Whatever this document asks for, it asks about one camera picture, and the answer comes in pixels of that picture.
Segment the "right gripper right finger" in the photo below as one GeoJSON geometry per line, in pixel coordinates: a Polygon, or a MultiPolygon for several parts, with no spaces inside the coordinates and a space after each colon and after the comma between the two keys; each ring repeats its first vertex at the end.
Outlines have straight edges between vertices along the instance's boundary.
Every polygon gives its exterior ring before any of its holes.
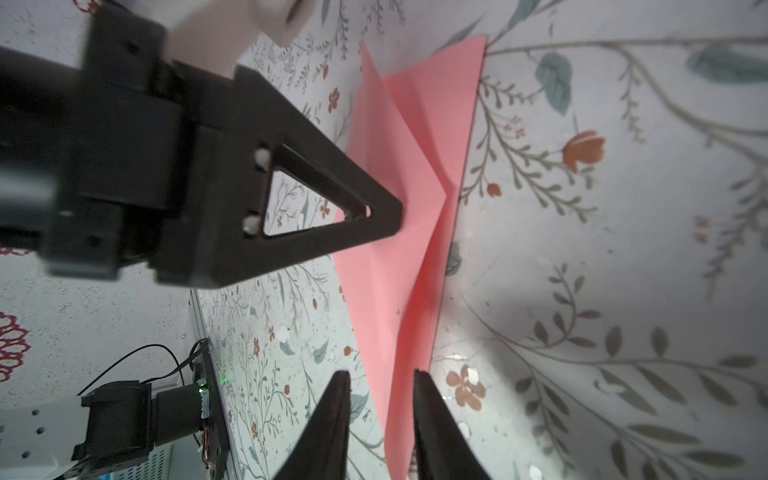
{"type": "Polygon", "coordinates": [[[428,372],[414,371],[413,421],[419,479],[489,479],[428,372]]]}

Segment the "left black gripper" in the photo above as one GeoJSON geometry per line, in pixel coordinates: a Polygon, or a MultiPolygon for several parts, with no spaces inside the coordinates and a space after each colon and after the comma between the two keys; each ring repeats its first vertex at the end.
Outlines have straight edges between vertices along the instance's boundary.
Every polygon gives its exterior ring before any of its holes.
{"type": "Polygon", "coordinates": [[[1,244],[53,275],[113,280],[178,207],[185,122],[163,87],[164,28],[120,5],[80,67],[1,51],[1,244]]]}

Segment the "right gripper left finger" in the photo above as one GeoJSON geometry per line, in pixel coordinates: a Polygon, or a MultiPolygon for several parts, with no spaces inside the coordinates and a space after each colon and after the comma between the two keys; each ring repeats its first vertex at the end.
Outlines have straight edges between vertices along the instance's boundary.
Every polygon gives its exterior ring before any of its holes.
{"type": "Polygon", "coordinates": [[[330,479],[346,476],[351,379],[335,372],[299,440],[275,479],[330,479]]]}

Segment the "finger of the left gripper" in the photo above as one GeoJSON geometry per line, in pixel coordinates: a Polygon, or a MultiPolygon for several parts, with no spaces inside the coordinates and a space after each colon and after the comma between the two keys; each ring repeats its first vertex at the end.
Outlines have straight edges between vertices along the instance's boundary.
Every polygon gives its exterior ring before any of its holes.
{"type": "Polygon", "coordinates": [[[400,229],[393,190],[260,73],[179,64],[172,87],[192,135],[180,208],[149,262],[158,282],[223,288],[400,229]]]}

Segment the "pink square paper sheet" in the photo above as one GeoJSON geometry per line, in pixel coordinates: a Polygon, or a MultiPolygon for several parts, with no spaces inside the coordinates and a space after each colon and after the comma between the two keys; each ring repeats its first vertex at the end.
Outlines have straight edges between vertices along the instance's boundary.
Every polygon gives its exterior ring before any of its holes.
{"type": "Polygon", "coordinates": [[[486,39],[390,76],[361,55],[348,156],[402,203],[399,231],[334,257],[393,479],[414,449],[413,375],[430,366],[486,39]]]}

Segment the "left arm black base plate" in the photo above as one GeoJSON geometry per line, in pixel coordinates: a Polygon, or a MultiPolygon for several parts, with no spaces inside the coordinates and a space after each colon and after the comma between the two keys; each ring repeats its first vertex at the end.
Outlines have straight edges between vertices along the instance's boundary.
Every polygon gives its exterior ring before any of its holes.
{"type": "Polygon", "coordinates": [[[193,365],[194,379],[202,400],[203,453],[209,478],[229,479],[227,465],[230,463],[231,448],[227,418],[208,339],[200,341],[200,353],[193,365]]]}

